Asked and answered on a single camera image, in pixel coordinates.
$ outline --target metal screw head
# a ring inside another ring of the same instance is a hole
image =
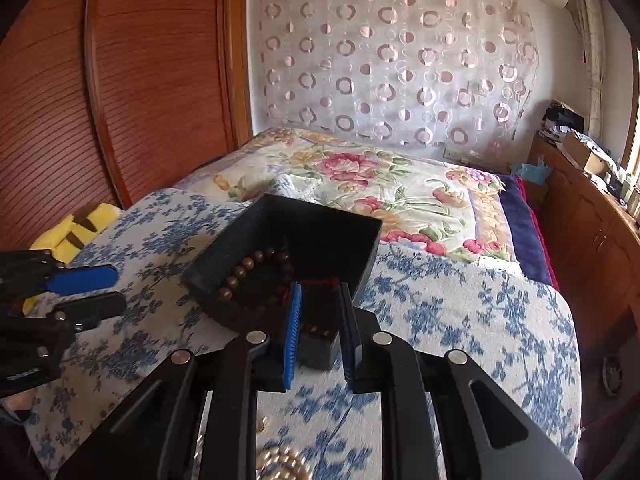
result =
[[[449,361],[455,365],[466,364],[466,354],[462,350],[452,350],[448,354]]]
[[[264,343],[266,339],[267,335],[262,330],[254,330],[246,335],[246,340],[253,345]]]
[[[191,360],[191,353],[187,350],[176,350],[171,354],[171,362],[174,365],[185,365]]]
[[[393,341],[391,334],[388,334],[387,332],[376,332],[372,339],[375,344],[381,346],[389,345]]]

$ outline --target floral bedspread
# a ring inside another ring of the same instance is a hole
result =
[[[26,431],[52,476],[173,350],[203,353],[234,337],[202,313],[180,274],[244,207],[158,191],[76,257],[76,266],[118,268],[115,288],[126,295],[127,309],[79,333],[63,357],[62,377],[37,392]],[[34,313],[43,316],[58,301],[46,294]],[[360,306],[421,351],[464,349],[574,458],[580,365],[569,308],[552,288],[382,242]],[[260,394],[258,403],[268,418],[258,447],[302,450],[315,479],[380,478],[379,396],[351,394],[340,361],[326,373],[299,367],[290,392]],[[436,444],[440,450],[437,435]]]
[[[498,192],[500,179],[325,134],[265,132],[175,187],[231,202],[264,192],[281,174],[312,178],[316,202],[383,221],[382,239],[472,262],[516,260]]]

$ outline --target white wall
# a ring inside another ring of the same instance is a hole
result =
[[[631,38],[607,0],[602,2],[605,67],[602,85],[602,144],[614,160],[622,157],[629,130],[634,88]]]
[[[538,0],[522,0],[522,5],[531,16],[538,42],[540,65],[534,92],[518,125],[516,138],[520,142],[513,147],[510,157],[512,162],[521,162],[527,158],[533,133],[540,126],[551,99],[562,101],[581,114],[585,113],[588,102],[582,39],[571,13],[567,9],[556,9]],[[249,45],[251,44],[255,44],[255,40],[250,36]],[[254,105],[261,102],[262,84],[259,82],[259,53],[252,53],[252,49],[249,65],[252,72],[252,113],[257,133],[266,127],[266,120],[258,113],[259,106]]]

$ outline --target window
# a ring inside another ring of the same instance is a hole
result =
[[[638,118],[638,112],[640,107],[638,106],[640,100],[640,93],[638,89],[638,73],[640,72],[640,56],[638,49],[633,47],[633,66],[634,66],[634,92],[633,103],[631,106],[631,120],[629,121],[629,133],[626,137],[625,151],[622,154],[621,165],[626,168],[630,173],[637,173],[640,169],[640,118]]]

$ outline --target wooden wardrobe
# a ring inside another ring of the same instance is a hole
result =
[[[0,250],[251,136],[246,0],[29,0],[0,43]]]
[[[580,359],[599,358],[640,323],[640,237],[636,222],[555,146],[533,140],[529,163],[554,168],[539,214],[560,292],[571,308]]]

